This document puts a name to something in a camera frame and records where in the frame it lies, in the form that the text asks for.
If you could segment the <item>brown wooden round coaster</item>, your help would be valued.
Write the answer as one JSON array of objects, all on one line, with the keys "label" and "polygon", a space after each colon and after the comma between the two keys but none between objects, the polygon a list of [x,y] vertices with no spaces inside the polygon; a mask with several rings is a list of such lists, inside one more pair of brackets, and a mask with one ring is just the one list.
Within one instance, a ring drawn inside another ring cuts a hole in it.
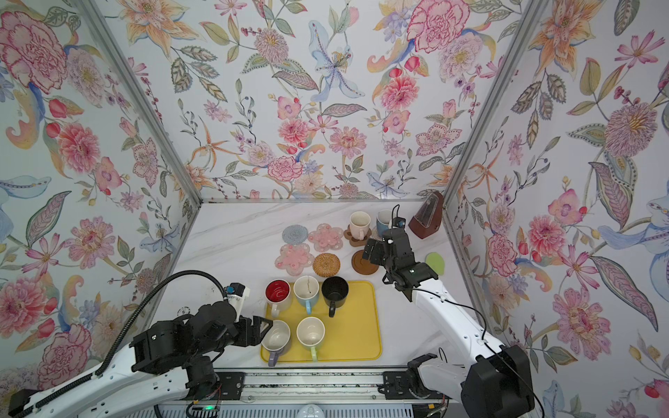
[{"label": "brown wooden round coaster", "polygon": [[354,253],[351,259],[352,268],[360,275],[373,275],[378,271],[379,266],[364,259],[363,253],[363,250]]}]

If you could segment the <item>teal blue mug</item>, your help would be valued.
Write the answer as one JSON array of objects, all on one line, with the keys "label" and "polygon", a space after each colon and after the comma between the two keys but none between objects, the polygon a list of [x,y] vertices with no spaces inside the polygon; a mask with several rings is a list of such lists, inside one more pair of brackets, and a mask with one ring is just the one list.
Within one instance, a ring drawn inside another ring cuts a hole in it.
[{"label": "teal blue mug", "polygon": [[379,238],[383,233],[393,227],[393,211],[390,209],[381,210],[376,217],[376,233]]}]

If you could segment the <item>brown paw coaster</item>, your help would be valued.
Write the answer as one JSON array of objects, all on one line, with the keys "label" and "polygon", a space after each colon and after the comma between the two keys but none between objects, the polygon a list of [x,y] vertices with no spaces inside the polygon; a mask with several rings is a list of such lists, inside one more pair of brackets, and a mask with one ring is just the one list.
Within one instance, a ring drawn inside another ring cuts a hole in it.
[{"label": "brown paw coaster", "polygon": [[364,236],[363,240],[357,240],[353,237],[352,233],[350,232],[350,227],[348,226],[347,229],[344,232],[344,238],[350,243],[352,247],[364,247],[369,240],[369,238],[372,235],[372,230],[369,229],[367,233]]}]

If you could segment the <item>pink handle mug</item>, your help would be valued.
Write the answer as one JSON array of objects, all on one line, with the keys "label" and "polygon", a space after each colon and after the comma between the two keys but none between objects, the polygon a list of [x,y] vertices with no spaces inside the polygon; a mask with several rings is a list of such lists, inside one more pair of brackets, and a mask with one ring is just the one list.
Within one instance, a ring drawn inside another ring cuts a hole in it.
[{"label": "pink handle mug", "polygon": [[348,231],[353,240],[366,240],[370,230],[371,217],[363,211],[353,212],[349,218]]}]

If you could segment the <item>rattan woven coaster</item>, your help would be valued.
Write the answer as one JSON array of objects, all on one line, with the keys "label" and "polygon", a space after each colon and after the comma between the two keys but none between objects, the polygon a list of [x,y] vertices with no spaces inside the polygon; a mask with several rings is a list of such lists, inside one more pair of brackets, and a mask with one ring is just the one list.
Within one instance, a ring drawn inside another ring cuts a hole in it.
[{"label": "rattan woven coaster", "polygon": [[341,261],[335,254],[323,253],[315,257],[313,270],[322,278],[336,276],[340,269]]}]

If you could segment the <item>pink flower coaster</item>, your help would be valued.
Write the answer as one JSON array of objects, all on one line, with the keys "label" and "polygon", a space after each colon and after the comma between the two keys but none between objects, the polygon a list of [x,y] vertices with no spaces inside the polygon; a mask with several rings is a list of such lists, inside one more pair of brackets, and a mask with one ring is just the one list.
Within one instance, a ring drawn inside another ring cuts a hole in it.
[{"label": "pink flower coaster", "polygon": [[308,241],[318,253],[336,251],[343,247],[343,230],[340,227],[323,223],[315,231],[308,233]]},{"label": "pink flower coaster", "polygon": [[285,270],[290,276],[301,276],[305,268],[310,268],[315,262],[307,244],[285,244],[280,248],[280,255],[275,260],[275,267]]}]

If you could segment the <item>grey woven coaster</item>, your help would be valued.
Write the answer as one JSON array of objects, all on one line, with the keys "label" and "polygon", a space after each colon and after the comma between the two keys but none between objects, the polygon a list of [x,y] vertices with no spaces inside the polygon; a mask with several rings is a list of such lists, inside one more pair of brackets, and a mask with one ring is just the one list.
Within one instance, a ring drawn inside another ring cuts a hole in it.
[{"label": "grey woven coaster", "polygon": [[282,232],[282,240],[289,245],[299,245],[308,239],[308,228],[302,225],[287,226]]}]

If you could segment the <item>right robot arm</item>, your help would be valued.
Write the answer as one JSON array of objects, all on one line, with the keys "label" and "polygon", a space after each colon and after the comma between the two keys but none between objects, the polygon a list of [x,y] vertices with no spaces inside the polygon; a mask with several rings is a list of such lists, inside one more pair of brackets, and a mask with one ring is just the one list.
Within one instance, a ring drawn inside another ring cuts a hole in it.
[{"label": "right robot arm", "polygon": [[470,417],[545,413],[532,386],[528,355],[490,334],[484,315],[456,302],[437,272],[416,260],[404,218],[395,216],[378,240],[368,240],[362,257],[384,268],[383,283],[428,315],[456,351],[454,362],[433,354],[409,362],[405,375],[412,395],[439,393],[461,403]]}]

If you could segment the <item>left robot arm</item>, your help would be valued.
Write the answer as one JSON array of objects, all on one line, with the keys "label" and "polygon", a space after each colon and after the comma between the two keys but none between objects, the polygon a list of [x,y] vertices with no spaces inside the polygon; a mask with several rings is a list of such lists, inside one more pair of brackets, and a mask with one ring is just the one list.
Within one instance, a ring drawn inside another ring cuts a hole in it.
[{"label": "left robot arm", "polygon": [[12,395],[12,417],[122,417],[162,402],[211,399],[221,388],[214,369],[229,346],[256,347],[272,320],[240,310],[249,290],[235,283],[223,300],[195,315],[156,322],[113,354],[109,363],[44,391]]}]

